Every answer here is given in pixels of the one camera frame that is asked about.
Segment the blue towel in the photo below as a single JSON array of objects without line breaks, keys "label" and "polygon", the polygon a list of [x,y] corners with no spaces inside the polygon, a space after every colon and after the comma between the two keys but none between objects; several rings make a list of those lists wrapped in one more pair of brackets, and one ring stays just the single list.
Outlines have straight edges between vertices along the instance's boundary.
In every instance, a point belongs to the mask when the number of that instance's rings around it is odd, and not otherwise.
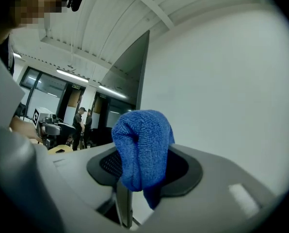
[{"label": "blue towel", "polygon": [[128,112],[112,129],[112,138],[122,159],[123,185],[134,192],[144,190],[154,208],[165,178],[168,145],[175,142],[168,120],[158,111]]}]

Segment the person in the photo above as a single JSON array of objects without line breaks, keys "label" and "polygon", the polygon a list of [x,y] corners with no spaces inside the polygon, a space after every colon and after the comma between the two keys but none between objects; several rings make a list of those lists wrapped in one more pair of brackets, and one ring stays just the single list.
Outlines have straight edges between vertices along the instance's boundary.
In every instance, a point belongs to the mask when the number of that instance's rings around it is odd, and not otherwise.
[{"label": "person", "polygon": [[84,112],[86,112],[85,108],[81,107],[79,109],[78,113],[76,113],[75,117],[73,118],[72,126],[76,128],[76,132],[73,134],[73,144],[72,144],[73,151],[78,150],[81,132],[84,132],[84,130],[85,130],[85,126],[82,123],[82,115]]},{"label": "person", "polygon": [[[15,28],[35,23],[45,13],[60,12],[64,0],[0,0],[0,58],[11,75],[14,73],[14,57],[9,35]],[[35,127],[24,122],[15,113],[10,128],[30,139],[42,142]]]},{"label": "person", "polygon": [[91,116],[91,110],[89,109],[87,112],[87,117],[86,117],[86,122],[85,122],[85,130],[84,130],[84,136],[83,136],[84,146],[86,149],[87,149],[87,140],[88,140],[89,135],[90,135],[91,126],[92,126],[92,116]]}]

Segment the ceiling light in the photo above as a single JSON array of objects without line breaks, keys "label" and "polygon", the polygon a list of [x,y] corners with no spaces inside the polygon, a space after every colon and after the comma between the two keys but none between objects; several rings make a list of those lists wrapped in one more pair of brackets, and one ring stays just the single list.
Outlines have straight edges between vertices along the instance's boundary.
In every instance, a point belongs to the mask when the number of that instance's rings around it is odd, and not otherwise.
[{"label": "ceiling light", "polygon": [[68,77],[71,77],[71,78],[74,78],[74,79],[77,79],[77,80],[81,80],[81,81],[83,81],[83,82],[88,83],[88,79],[82,78],[82,77],[80,77],[80,76],[78,76],[78,75],[75,75],[75,74],[72,74],[72,73],[70,73],[70,72],[66,72],[66,71],[60,70],[60,69],[56,69],[56,71],[57,71],[58,73],[61,73],[61,74],[63,74],[63,75],[66,75],[66,76],[68,76]]},{"label": "ceiling light", "polygon": [[17,58],[21,58],[22,56],[20,55],[20,54],[18,54],[18,53],[13,53],[13,56],[14,57],[17,57]]},{"label": "ceiling light", "polygon": [[55,97],[57,97],[56,95],[54,95],[54,94],[51,94],[51,93],[49,93],[49,92],[48,92],[48,94],[50,94],[50,95],[52,95],[52,96],[55,96]]},{"label": "ceiling light", "polygon": [[[32,80],[35,80],[35,81],[36,81],[36,79],[35,79],[35,78],[32,78],[32,77],[30,77],[30,76],[28,76],[28,78],[30,78],[30,79],[32,79]],[[39,82],[39,83],[42,83],[40,80],[38,80],[38,82]]]},{"label": "ceiling light", "polygon": [[106,87],[104,87],[104,86],[99,86],[99,88],[101,88],[101,89],[103,89],[103,90],[105,90],[105,91],[109,91],[109,92],[111,92],[111,93],[113,93],[113,94],[116,94],[117,96],[119,96],[119,97],[121,97],[121,98],[126,98],[126,96],[124,96],[124,95],[122,95],[122,94],[120,94],[120,93],[117,93],[117,92],[115,92],[115,91],[112,91],[112,90],[110,90],[110,89],[108,89],[108,88],[106,88]]}]

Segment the person's hand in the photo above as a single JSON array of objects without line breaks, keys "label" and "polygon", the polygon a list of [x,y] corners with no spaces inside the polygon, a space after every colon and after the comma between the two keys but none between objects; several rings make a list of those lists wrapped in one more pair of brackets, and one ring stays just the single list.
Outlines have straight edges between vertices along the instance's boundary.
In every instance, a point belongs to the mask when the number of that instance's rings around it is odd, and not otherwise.
[{"label": "person's hand", "polygon": [[12,118],[10,127],[14,132],[20,133],[29,139],[36,139],[38,142],[42,142],[42,139],[37,135],[34,125],[30,122],[24,122],[15,116]]}]

